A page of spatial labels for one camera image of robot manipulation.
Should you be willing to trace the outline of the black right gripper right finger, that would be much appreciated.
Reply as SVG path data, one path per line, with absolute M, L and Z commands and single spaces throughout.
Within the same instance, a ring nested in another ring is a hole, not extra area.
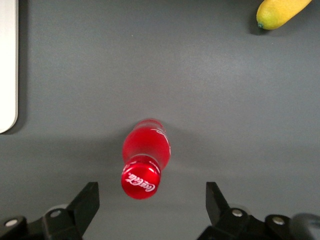
M 199 240 L 264 240 L 265 224 L 245 210 L 230 207 L 216 182 L 206 183 L 205 207 L 209 225 Z

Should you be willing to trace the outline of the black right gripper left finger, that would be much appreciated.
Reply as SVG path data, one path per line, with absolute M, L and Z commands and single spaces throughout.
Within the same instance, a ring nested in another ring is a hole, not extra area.
M 82 240 L 99 208 L 99 184 L 88 182 L 65 208 L 53 208 L 42 217 L 44 238 Z

